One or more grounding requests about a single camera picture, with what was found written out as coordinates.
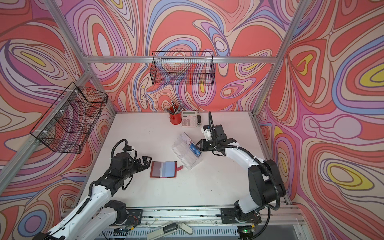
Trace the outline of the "red leather card holder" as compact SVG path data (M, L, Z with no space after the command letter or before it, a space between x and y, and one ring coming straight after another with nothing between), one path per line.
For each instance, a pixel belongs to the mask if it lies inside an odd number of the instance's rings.
M176 178L177 172L184 168L183 165L178 166L176 161L169 162L152 162L150 178Z

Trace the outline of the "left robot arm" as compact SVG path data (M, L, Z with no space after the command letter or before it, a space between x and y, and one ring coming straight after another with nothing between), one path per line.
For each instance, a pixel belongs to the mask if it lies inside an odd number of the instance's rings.
M126 139L118 141L110 157L105 173L89 186L83 199L62 221L48 230L38 233L35 240L94 240L111 225L122 226L129 218L126 204L113 200L119 190L126 190L125 180L150 168L152 157L138 158L138 152Z

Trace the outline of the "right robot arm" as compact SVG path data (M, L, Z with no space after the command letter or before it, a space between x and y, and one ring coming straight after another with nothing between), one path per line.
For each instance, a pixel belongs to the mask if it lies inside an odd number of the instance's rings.
M222 220L233 219L239 223L247 222L254 213L268 209L277 211L286 188L279 167L273 160L260 160L239 143L228 138L222 125L215 125L212 113L208 113L208 124L203 126L205 138L199 140L197 149L211 152L218 157L227 157L247 170L249 193L234 203L233 208L222 209Z

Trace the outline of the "white VIP card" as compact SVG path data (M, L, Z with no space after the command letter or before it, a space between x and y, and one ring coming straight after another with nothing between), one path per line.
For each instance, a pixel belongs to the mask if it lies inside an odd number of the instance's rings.
M187 146L189 146L192 143L191 138L185 132L183 132L180 135L180 138L181 138L181 141L184 142Z

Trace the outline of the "black stapler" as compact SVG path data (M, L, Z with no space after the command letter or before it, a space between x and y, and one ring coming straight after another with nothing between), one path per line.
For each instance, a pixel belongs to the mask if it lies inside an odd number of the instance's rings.
M202 118L200 112L197 112L197 126L201 126Z

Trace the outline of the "white pink calculator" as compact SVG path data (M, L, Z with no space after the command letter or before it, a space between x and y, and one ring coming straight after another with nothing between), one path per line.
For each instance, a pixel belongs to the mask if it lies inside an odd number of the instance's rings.
M185 128L197 127L197 111L183 111L181 124Z

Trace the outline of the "red pen cup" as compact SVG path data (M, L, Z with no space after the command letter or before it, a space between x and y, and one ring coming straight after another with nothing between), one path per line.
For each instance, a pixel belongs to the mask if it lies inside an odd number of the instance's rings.
M174 107L170 107L168 109L168 112L170 115L169 118L170 118L171 124L179 125L182 122L182 113L181 112L176 112L176 114L175 114Z

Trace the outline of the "grey handheld device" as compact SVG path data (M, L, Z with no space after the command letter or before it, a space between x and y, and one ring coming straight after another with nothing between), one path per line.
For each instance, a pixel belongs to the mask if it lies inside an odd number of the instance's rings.
M166 225L165 227L161 227L158 230L152 231L147 234L148 240L157 240L159 238L163 238L165 236L171 235L179 230L184 231L188 235L193 234L193 229L186 225L185 223L171 223Z

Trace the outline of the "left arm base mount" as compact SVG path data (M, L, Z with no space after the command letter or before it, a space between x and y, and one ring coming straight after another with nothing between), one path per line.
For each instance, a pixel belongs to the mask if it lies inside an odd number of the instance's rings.
M118 217L117 221L111 226L137 227L141 224L143 218L143 209L126 209L125 218Z

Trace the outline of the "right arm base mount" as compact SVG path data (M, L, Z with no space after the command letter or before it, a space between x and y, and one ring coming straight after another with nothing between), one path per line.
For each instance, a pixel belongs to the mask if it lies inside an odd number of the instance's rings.
M221 208L220 217L223 224L254 224L258 225L262 222L260 214L255 211L243 213L240 208Z

